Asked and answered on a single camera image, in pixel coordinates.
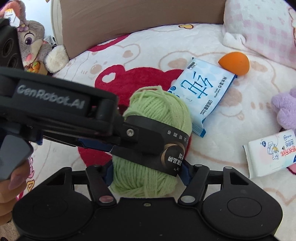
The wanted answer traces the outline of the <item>person left hand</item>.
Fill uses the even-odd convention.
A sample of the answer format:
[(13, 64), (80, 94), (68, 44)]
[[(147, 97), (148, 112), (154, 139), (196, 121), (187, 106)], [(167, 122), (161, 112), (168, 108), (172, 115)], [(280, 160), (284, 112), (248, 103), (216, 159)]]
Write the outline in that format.
[(26, 189), (26, 180), (29, 174), (29, 161), (25, 160), (22, 165), (11, 173), (10, 179), (1, 181), (1, 225), (4, 225), (11, 220), (11, 211), (16, 203), (16, 197)]

